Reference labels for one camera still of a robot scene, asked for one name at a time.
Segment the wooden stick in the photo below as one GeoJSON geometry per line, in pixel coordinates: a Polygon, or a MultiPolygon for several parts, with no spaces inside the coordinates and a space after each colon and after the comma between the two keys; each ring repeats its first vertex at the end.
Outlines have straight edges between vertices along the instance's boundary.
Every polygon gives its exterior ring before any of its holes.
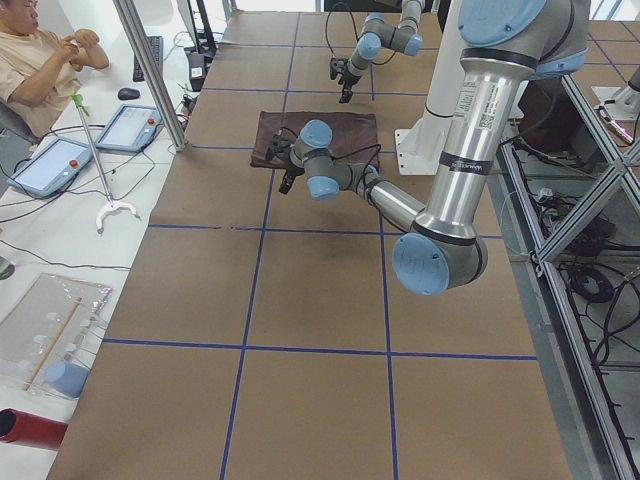
{"type": "Polygon", "coordinates": [[[67,328],[67,325],[75,315],[76,310],[78,309],[81,303],[82,303],[82,298],[77,297],[75,300],[75,303],[73,304],[73,307],[71,307],[71,310],[69,311],[67,316],[64,318],[62,325],[60,325],[60,328],[56,332],[55,336],[51,339],[51,341],[49,342],[49,345],[47,345],[47,349],[42,354],[42,358],[38,362],[38,365],[36,365],[36,368],[31,374],[31,377],[29,377],[26,383],[22,386],[23,390],[29,390],[29,388],[31,387],[31,384],[38,376],[38,373],[40,373],[40,370],[42,369],[44,362],[46,362],[47,358],[49,358],[49,354],[51,353],[51,350],[53,350],[53,347],[55,347],[56,343],[58,343],[58,340],[60,340],[60,337],[62,336],[62,332],[64,332],[64,329],[67,328]]]}

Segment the folded cloth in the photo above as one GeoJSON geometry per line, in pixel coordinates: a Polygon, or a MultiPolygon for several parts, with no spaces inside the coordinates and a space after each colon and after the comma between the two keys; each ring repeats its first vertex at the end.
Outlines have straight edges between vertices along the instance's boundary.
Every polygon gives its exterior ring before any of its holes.
{"type": "MultiPolygon", "coordinates": [[[[329,149],[334,157],[347,155],[363,147],[378,143],[378,130],[375,115],[351,112],[260,112],[256,143],[251,153],[251,166],[263,168],[285,168],[282,160],[274,157],[267,160],[267,149],[272,137],[282,127],[293,130],[296,135],[309,120],[322,120],[333,130],[333,140],[329,149]]],[[[367,163],[375,153],[375,148],[354,153],[339,161],[344,163],[367,163]]],[[[378,167],[378,158],[371,161],[371,165],[378,167]]]]}

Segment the black keyboard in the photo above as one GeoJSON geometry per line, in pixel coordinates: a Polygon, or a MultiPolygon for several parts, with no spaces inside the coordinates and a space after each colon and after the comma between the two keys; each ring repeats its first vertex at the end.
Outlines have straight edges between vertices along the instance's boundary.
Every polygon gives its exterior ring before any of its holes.
{"type": "MultiPolygon", "coordinates": [[[[158,65],[158,70],[160,70],[160,73],[162,73],[162,37],[160,35],[148,36],[147,41],[149,42],[149,46],[151,47],[153,59],[156,61],[156,65],[158,65]]],[[[135,57],[135,55],[133,57],[133,81],[144,81],[144,73],[142,72],[142,67],[140,66],[140,62],[138,62],[138,59],[135,57]]]]}

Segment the tablet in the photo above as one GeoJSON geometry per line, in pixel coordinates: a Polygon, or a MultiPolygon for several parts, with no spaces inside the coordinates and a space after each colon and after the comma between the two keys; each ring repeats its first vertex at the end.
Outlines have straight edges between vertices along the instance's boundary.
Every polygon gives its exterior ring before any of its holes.
{"type": "Polygon", "coordinates": [[[161,119],[155,107],[121,105],[98,135],[96,148],[138,153],[151,143],[161,119]]]}
{"type": "Polygon", "coordinates": [[[7,179],[13,187],[34,197],[48,197],[60,191],[93,158],[88,145],[58,137],[7,179]]]}

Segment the beige t-shirt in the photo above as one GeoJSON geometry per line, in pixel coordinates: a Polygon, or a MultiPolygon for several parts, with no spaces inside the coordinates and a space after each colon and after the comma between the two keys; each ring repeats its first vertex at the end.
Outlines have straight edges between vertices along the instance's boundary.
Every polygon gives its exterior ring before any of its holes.
{"type": "Polygon", "coordinates": [[[0,100],[20,115],[38,137],[51,129],[71,100],[71,95],[80,88],[75,70],[70,64],[65,64],[49,96],[35,108],[9,102],[9,97],[53,55],[59,41],[55,33],[46,30],[37,30],[27,36],[0,32],[0,100]]]}

